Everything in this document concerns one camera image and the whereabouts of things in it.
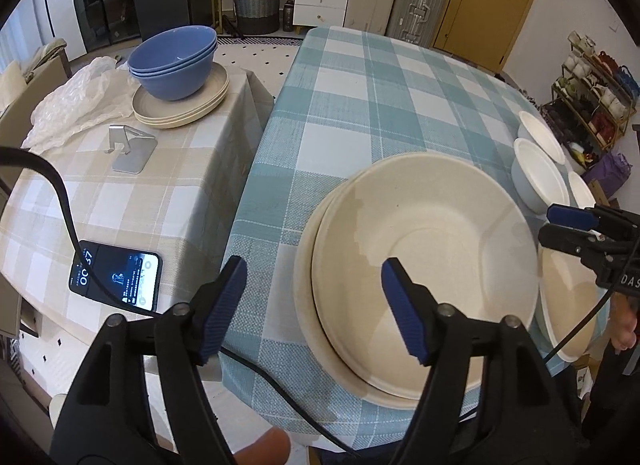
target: human hand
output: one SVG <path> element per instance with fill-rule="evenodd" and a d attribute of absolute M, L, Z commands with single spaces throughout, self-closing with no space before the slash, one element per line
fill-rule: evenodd
<path fill-rule="evenodd" d="M 638 324 L 636 311 L 631 308 L 626 295 L 615 292 L 611 296 L 609 329 L 611 344 L 618 351 L 628 350 L 636 345 L 634 333 Z"/>
<path fill-rule="evenodd" d="M 284 465 L 289 459 L 291 443 L 282 429 L 272 427 L 255 443 L 234 454 L 238 465 Z"/>

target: beige plaid tablecloth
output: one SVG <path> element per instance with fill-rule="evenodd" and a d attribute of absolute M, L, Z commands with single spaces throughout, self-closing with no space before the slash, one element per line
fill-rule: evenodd
<path fill-rule="evenodd" d="M 44 158 L 60 172 L 79 239 L 157 252 L 158 311 L 188 301 L 217 276 L 273 97 L 251 72 L 230 66 L 228 94 L 193 124 L 146 128 L 158 146 L 140 174 L 114 172 L 110 123 L 84 131 Z M 73 247 L 50 184 L 23 171 L 0 219 L 0 270 L 43 315 L 90 344 L 113 307 L 68 289 Z M 137 315 L 126 313 L 133 320 Z"/>

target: blue bowl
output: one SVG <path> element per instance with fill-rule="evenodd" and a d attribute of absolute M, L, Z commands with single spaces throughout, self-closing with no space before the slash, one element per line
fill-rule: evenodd
<path fill-rule="evenodd" d="M 209 55 L 211 55 L 211 53 L 215 54 L 216 50 L 218 49 L 218 41 L 215 41 L 209 48 L 207 48 L 206 50 L 204 50 L 201 54 L 197 55 L 196 57 L 194 57 L 191 60 L 186 60 L 184 61 L 182 64 L 178 64 L 177 66 L 174 66 L 173 68 L 168 68 L 165 70 L 160 70 L 160 71 L 155 71 L 153 73 L 140 73 L 138 71 L 136 71 L 135 69 L 132 69 L 131 67 L 129 67 L 129 73 L 131 73 L 132 76 L 140 79 L 140 78 L 145 78 L 145 77 L 155 77 L 157 75 L 166 75 L 167 73 L 172 73 L 174 71 L 178 71 L 180 69 L 183 69 L 187 66 L 190 66 L 192 64 L 195 64 L 196 62 L 204 59 L 204 57 L 208 57 Z"/>
<path fill-rule="evenodd" d="M 171 73 L 138 77 L 142 87 L 159 100 L 180 100 L 198 91 L 213 67 L 213 51 L 201 60 Z"/>
<path fill-rule="evenodd" d="M 174 68 L 192 60 L 217 41 L 208 26 L 182 26 L 145 40 L 129 56 L 129 66 L 139 74 Z"/>

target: phone screen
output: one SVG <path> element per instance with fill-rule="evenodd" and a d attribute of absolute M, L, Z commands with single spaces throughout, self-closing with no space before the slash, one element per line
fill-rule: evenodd
<path fill-rule="evenodd" d="M 91 241 L 80 241 L 80 246 L 96 277 L 114 296 L 125 304 L 150 311 L 156 309 L 162 266 L 158 254 Z M 94 301 L 111 304 L 77 259 L 69 276 L 69 289 Z"/>

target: phone stand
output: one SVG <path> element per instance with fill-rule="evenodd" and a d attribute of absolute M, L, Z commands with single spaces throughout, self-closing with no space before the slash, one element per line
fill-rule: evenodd
<path fill-rule="evenodd" d="M 122 151 L 113 162 L 112 169 L 117 172 L 139 174 L 145 168 L 146 162 L 158 145 L 158 140 L 152 134 L 129 127 L 129 125 L 110 125 L 109 149 L 105 152 L 107 154 L 113 152 L 116 143 L 122 144 Z"/>

